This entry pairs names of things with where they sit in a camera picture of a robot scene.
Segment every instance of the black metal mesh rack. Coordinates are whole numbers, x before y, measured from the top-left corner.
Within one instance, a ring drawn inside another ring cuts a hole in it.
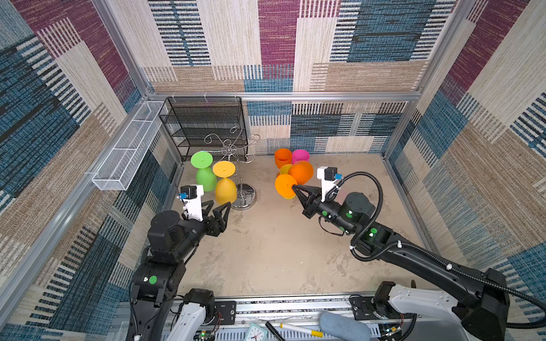
[[[182,160],[202,151],[220,151],[222,144],[219,139],[211,139],[205,143],[209,134],[217,134],[223,141],[231,139],[236,147],[245,147],[248,153],[248,137],[245,118],[242,112],[240,97],[169,97],[165,100],[163,110],[165,115],[159,115],[161,122],[171,135]],[[241,135],[235,141],[242,128]],[[213,153],[213,158],[219,160],[222,153]]]

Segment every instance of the concrete floor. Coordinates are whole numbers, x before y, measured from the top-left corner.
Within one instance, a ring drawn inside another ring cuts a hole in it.
[[[374,174],[384,192],[377,221],[420,245],[380,155],[311,155],[310,162],[315,168],[313,179],[307,183],[310,186],[320,186],[316,179],[316,168],[320,166],[335,166],[344,175],[354,171]],[[181,184],[195,183],[196,172],[186,163]],[[297,198],[286,200],[276,192],[277,172],[272,155],[257,156],[252,163],[241,164],[242,178],[256,188],[258,200],[246,211],[231,210],[228,227],[218,238],[203,238],[187,265],[180,294],[191,288],[213,290],[217,297],[375,291],[384,280],[409,286],[411,279],[417,281],[418,288],[433,288],[392,264],[356,260],[349,252],[351,237],[324,232],[317,216],[307,219],[301,214]],[[343,202],[353,191],[377,203],[377,189],[364,177],[349,180],[336,200]],[[203,201],[210,199],[213,192],[205,193]],[[175,200],[173,209],[182,212],[181,201]],[[323,226],[338,232],[333,225],[323,222]]]

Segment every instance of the pink cup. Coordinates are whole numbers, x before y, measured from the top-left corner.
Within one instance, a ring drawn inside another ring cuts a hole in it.
[[[292,164],[294,165],[298,161],[309,162],[309,152],[303,149],[296,149],[292,152]]]

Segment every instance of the plastic cup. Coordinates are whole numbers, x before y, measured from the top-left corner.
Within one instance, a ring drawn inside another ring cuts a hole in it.
[[[298,161],[288,170],[288,174],[297,181],[298,185],[309,181],[313,177],[313,173],[313,166],[307,161]]]
[[[224,205],[226,202],[235,202],[237,199],[237,186],[230,178],[223,178],[216,185],[216,202]]]
[[[296,179],[288,174],[281,174],[275,179],[275,189],[285,199],[292,199],[296,196],[292,185],[297,185]]]
[[[292,167],[291,163],[282,166],[281,171],[279,173],[280,174],[288,174],[288,170],[290,169],[290,167]]]
[[[298,161],[307,161],[309,162],[309,152],[304,149],[296,149],[292,153],[292,164],[295,165]]]
[[[212,165],[212,155],[205,151],[197,152],[192,155],[190,162],[195,168],[207,168]]]
[[[292,152],[286,148],[277,149],[275,152],[275,164],[277,168],[292,162]]]
[[[218,161],[212,167],[212,172],[220,178],[227,178],[235,174],[235,165],[230,161]]]
[[[203,185],[203,191],[210,192],[216,188],[216,175],[210,167],[200,168],[195,175],[198,185]]]

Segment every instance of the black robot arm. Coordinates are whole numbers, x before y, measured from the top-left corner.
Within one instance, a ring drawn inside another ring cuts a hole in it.
[[[186,272],[186,263],[205,235],[217,237],[225,231],[231,203],[216,207],[212,210],[212,216],[207,216],[212,201],[203,202],[202,206],[206,206],[203,210],[203,221],[180,219],[176,211],[164,211],[152,219],[148,231],[151,255],[143,259],[135,271],[129,291],[131,319],[126,341],[161,339],[178,285]],[[206,291],[193,296],[200,298],[208,295],[206,300],[199,299],[196,303],[206,308],[206,320],[211,320],[214,314],[214,296],[212,291]]]
[[[370,174],[358,172],[357,175],[371,177],[378,185],[378,210],[363,193],[350,193],[343,204],[334,201],[342,182],[329,190],[330,196],[326,195],[325,201],[322,201],[322,188],[294,185],[292,188],[304,208],[303,215],[311,219],[317,214],[319,219],[334,224],[343,234],[354,235],[349,248],[358,260],[365,262],[383,260],[398,265],[445,290],[458,301],[457,306],[452,308],[452,312],[460,318],[461,325],[481,340],[502,341],[507,327],[538,328],[546,325],[546,316],[540,321],[526,324],[507,323],[509,293],[543,310],[546,309],[546,305],[533,297],[507,288],[506,279],[502,273],[493,269],[482,272],[451,262],[376,222],[375,218],[382,203],[381,186]],[[380,286],[376,295],[379,292],[388,294],[389,291],[388,289],[385,291],[385,288]],[[376,300],[374,303],[376,310],[386,312],[390,307],[388,303],[385,306],[385,302],[388,302],[388,296],[384,300]]]

